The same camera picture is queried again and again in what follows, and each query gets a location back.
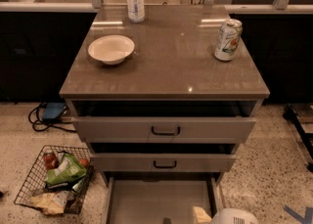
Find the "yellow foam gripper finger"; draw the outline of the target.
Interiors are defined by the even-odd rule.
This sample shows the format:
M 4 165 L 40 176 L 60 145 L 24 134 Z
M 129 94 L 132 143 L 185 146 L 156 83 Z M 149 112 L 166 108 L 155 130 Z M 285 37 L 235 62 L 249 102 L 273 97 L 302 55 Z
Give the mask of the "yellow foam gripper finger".
M 210 224 L 211 217 L 205 212 L 202 207 L 193 207 L 194 224 Z

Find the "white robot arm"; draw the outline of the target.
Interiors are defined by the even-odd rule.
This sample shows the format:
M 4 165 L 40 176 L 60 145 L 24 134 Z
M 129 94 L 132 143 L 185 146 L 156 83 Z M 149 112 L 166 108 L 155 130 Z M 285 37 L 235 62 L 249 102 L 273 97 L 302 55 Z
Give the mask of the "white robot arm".
M 250 212 L 236 208 L 223 208 L 213 217 L 199 206 L 193 207 L 194 224 L 259 224 Z

